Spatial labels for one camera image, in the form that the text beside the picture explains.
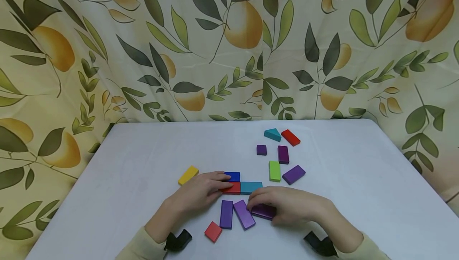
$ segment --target beige sleeve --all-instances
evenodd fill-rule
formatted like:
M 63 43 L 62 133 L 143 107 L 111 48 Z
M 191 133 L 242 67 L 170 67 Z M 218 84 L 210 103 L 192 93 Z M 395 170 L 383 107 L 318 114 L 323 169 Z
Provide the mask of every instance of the beige sleeve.
M 353 253 L 345 254 L 335 247 L 338 258 L 343 260 L 390 260 L 378 246 L 363 233 L 363 242 Z
M 115 260 L 163 260 L 166 255 L 164 246 L 166 242 L 156 243 L 142 227 Z

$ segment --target hand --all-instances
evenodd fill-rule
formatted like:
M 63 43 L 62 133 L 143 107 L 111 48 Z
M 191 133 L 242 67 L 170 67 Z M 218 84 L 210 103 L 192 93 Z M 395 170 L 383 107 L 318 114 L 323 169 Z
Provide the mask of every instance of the hand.
M 323 210 L 333 206 L 325 197 L 306 191 L 280 186 L 268 186 L 255 190 L 249 197 L 247 208 L 260 203 L 275 206 L 277 215 L 272 225 L 294 224 L 300 221 L 318 221 Z

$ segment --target rectangular block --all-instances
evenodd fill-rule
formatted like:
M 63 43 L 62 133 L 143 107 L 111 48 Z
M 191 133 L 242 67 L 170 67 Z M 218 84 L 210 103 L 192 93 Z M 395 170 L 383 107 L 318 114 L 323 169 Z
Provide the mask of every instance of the rectangular block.
M 265 145 L 257 145 L 257 155 L 267 155 L 268 151 L 266 150 Z
M 178 179 L 178 184 L 184 185 L 185 182 L 189 181 L 193 176 L 198 175 L 198 173 L 199 173 L 199 170 L 196 167 L 194 166 L 188 167 L 188 169 L 182 175 L 182 177 Z
M 281 181 L 281 165 L 279 161 L 269 162 L 269 180 L 272 182 Z
M 230 200 L 222 200 L 220 227 L 223 229 L 232 229 L 233 227 L 233 202 Z
M 249 229 L 250 227 L 255 225 L 255 220 L 250 214 L 250 211 L 247 209 L 247 205 L 245 205 L 245 201 L 241 200 L 233 204 L 234 210 L 236 211 L 236 215 L 239 218 L 239 221 L 242 224 L 242 228 L 244 230 Z
M 241 173 L 240 172 L 225 172 L 225 174 L 231 176 L 227 182 L 240 182 L 241 181 Z
M 301 141 L 290 130 L 282 131 L 282 137 L 287 140 L 293 147 L 298 145 Z
M 231 182 L 232 187 L 221 190 L 223 194 L 241 194 L 241 183 L 240 182 Z
M 207 238 L 209 238 L 212 242 L 215 243 L 217 242 L 217 239 L 222 233 L 222 231 L 223 230 L 220 228 L 220 226 L 218 226 L 214 221 L 212 221 L 209 227 L 207 227 L 204 234 L 207 236 Z
M 279 163 L 281 164 L 289 164 L 290 160 L 288 157 L 288 148 L 284 145 L 280 145 L 277 147 L 277 155 L 279 156 Z
M 274 206 L 266 205 L 266 204 L 259 204 L 252 208 L 251 214 L 257 217 L 265 218 L 268 220 L 272 220 L 277 213 L 277 208 Z
M 284 173 L 282 178 L 289 185 L 292 185 L 293 182 L 295 182 L 298 179 L 302 178 L 305 174 L 306 174 L 306 172 L 300 166 L 296 166 L 293 169 L 289 170 L 288 172 Z
M 263 184 L 261 182 L 241 182 L 241 194 L 251 194 L 262 187 Z

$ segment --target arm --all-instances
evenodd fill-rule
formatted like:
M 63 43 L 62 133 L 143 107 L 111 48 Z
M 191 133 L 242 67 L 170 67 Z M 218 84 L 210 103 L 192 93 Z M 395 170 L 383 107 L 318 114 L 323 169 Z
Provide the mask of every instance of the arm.
M 191 178 L 164 200 L 153 217 L 118 254 L 116 260 L 162 260 L 166 238 L 173 226 L 190 213 L 207 209 L 220 196 L 220 190 L 232 186 L 224 172 L 203 173 Z

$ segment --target floral fabric backdrop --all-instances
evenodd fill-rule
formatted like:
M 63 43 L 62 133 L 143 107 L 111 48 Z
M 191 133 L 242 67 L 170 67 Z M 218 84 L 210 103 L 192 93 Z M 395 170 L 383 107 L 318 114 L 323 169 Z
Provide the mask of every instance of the floral fabric backdrop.
M 459 213 L 457 0 L 0 6 L 0 259 L 127 121 L 369 118 Z

